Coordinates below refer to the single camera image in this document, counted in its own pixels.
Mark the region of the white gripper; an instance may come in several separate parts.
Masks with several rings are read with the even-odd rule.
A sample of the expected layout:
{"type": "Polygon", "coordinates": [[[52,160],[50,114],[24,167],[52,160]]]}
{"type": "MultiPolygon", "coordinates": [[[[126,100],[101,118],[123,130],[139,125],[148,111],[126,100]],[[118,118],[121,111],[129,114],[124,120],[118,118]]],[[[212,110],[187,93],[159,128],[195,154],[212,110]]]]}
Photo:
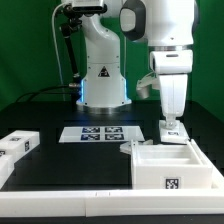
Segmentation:
{"type": "Polygon", "coordinates": [[[191,50],[152,51],[150,67],[158,76],[163,115],[167,129],[176,127],[176,117],[185,108],[188,74],[192,71],[191,50]]]}

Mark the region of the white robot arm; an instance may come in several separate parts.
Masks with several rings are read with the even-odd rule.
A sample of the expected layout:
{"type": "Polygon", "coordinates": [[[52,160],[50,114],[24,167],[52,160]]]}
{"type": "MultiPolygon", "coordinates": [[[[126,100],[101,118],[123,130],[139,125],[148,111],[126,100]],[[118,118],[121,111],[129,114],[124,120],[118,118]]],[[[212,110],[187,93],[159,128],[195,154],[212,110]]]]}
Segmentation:
{"type": "Polygon", "coordinates": [[[160,90],[166,130],[181,127],[188,74],[192,71],[193,26],[197,22],[195,0],[61,0],[69,19],[68,31],[84,32],[87,74],[81,79],[82,108],[111,110],[131,103],[126,80],[120,73],[120,39],[101,24],[103,17],[117,17],[124,36],[144,41],[153,72],[138,81],[137,91],[147,96],[147,86],[160,90]]]}

